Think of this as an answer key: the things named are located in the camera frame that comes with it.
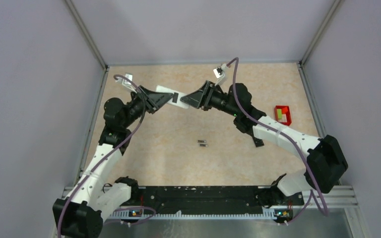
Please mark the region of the white remote control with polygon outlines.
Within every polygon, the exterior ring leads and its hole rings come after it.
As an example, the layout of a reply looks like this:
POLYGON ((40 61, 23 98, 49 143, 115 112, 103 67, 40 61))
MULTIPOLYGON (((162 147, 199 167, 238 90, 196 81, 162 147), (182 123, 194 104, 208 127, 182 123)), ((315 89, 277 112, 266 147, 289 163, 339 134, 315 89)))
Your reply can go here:
POLYGON ((187 103, 184 103, 181 101, 181 98, 184 97, 186 94, 177 90, 173 90, 161 85, 156 86, 156 92, 161 92, 161 93, 171 93, 173 94, 172 99, 170 99, 167 104, 176 106, 182 109, 188 109, 190 106, 187 103))

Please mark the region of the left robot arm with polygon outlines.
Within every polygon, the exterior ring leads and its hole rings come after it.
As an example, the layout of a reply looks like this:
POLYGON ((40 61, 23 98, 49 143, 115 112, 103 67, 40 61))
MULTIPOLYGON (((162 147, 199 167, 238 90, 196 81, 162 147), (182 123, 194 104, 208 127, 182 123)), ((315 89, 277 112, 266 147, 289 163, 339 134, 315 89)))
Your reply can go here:
POLYGON ((116 182, 107 192, 104 183, 137 131, 128 127, 136 120, 140 126, 146 113, 155 113, 173 97, 171 92, 139 86, 128 103, 115 97, 104 103, 105 126, 91 162, 68 195, 53 204, 59 238, 97 238, 103 223, 120 205, 138 201, 139 191, 130 183, 116 182))

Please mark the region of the black remote control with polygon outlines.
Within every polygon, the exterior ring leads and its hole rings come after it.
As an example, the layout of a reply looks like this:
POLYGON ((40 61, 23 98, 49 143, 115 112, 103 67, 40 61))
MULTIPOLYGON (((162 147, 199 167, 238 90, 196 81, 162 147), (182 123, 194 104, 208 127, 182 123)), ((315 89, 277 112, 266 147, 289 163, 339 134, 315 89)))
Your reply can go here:
POLYGON ((263 142, 262 139, 259 139, 259 138, 256 138, 256 137, 252 137, 252 139, 253 139, 253 142, 254 142, 254 145, 255 145, 256 148, 264 146, 264 142, 263 142))

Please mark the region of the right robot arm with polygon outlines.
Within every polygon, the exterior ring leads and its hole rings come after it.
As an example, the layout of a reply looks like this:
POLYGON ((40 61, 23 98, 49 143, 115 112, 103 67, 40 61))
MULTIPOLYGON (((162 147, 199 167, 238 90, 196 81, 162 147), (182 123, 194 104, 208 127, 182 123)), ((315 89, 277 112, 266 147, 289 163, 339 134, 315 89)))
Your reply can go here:
POLYGON ((271 198, 285 204, 291 195, 314 189, 329 193, 348 169, 338 140, 326 135, 311 136, 285 126, 252 105, 252 95, 242 83, 224 92, 206 81, 198 90, 182 96, 180 101, 196 109, 215 108, 235 117, 234 125, 254 139, 269 141, 300 158, 306 168, 281 175, 272 185, 271 198))

